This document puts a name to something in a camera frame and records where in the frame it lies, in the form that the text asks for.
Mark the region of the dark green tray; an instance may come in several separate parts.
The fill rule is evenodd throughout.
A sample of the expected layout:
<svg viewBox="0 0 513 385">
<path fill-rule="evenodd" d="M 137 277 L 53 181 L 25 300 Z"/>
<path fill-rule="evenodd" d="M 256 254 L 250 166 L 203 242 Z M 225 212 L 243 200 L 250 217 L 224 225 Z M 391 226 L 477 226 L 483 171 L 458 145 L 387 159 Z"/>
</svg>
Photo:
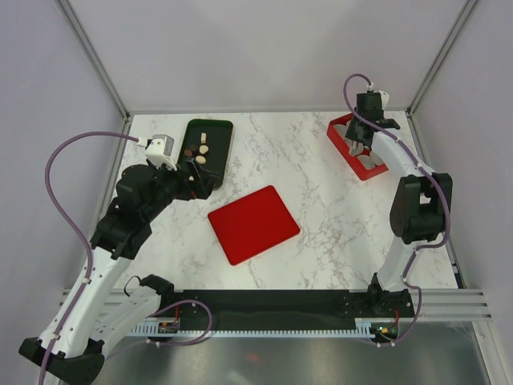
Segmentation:
<svg viewBox="0 0 513 385">
<path fill-rule="evenodd" d="M 186 159 L 196 159 L 197 156 L 203 156 L 206 159 L 205 164 L 201 167 L 209 172 L 216 172 L 218 180 L 214 190 L 219 190 L 224 182 L 224 174 L 228 164 L 228 155 L 232 145 L 234 125 L 228 120 L 210 120 L 210 119 L 193 119 L 188 122 L 185 129 L 184 138 L 178 157 L 178 165 L 187 170 Z M 201 154 L 199 151 L 202 143 L 200 142 L 201 133 L 207 134 L 208 152 Z M 190 149 L 191 145 L 197 145 L 199 148 L 193 151 L 193 156 L 184 155 L 186 149 Z"/>
</svg>

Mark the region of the metal tongs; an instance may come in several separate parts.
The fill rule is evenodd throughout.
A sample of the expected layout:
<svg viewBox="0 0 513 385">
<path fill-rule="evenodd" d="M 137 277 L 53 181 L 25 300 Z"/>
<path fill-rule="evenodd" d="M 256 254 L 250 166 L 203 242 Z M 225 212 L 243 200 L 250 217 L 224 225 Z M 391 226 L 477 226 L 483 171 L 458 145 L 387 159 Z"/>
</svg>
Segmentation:
<svg viewBox="0 0 513 385">
<path fill-rule="evenodd" d="M 364 145 L 362 143 L 357 142 L 357 141 L 350 140 L 348 142 L 348 145 L 349 145 L 349 154 L 351 156 L 358 156 L 364 150 Z"/>
</svg>

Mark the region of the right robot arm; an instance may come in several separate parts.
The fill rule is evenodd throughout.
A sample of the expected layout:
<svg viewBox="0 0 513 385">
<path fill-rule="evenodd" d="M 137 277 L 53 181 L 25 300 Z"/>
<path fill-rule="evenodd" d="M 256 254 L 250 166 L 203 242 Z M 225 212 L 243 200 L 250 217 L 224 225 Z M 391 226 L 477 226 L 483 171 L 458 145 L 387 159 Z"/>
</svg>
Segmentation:
<svg viewBox="0 0 513 385">
<path fill-rule="evenodd" d="M 366 293 L 367 309 L 379 317 L 410 303 L 408 275 L 418 252 L 447 242 L 453 187 L 449 174 L 427 166 L 396 134 L 398 123 L 384 116 L 386 100 L 384 91 L 368 89 L 357 94 L 345 134 L 351 149 L 359 145 L 369 149 L 398 177 L 390 209 L 394 239 Z"/>
</svg>

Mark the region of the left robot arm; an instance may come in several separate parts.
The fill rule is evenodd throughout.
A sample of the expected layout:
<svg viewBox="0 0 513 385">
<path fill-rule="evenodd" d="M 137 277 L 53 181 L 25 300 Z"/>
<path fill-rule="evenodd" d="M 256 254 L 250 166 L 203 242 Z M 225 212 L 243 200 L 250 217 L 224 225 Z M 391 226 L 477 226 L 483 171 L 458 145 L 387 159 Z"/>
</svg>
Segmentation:
<svg viewBox="0 0 513 385">
<path fill-rule="evenodd" d="M 185 169 L 136 164 L 116 184 L 116 197 L 86 243 L 87 262 L 53 322 L 27 338 L 21 356 L 40 366 L 39 383 L 91 384 L 117 343 L 147 317 L 175 307 L 173 284 L 150 274 L 110 314 L 99 315 L 114 284 L 151 236 L 151 222 L 174 200 L 206 200 L 218 176 L 193 159 Z"/>
</svg>

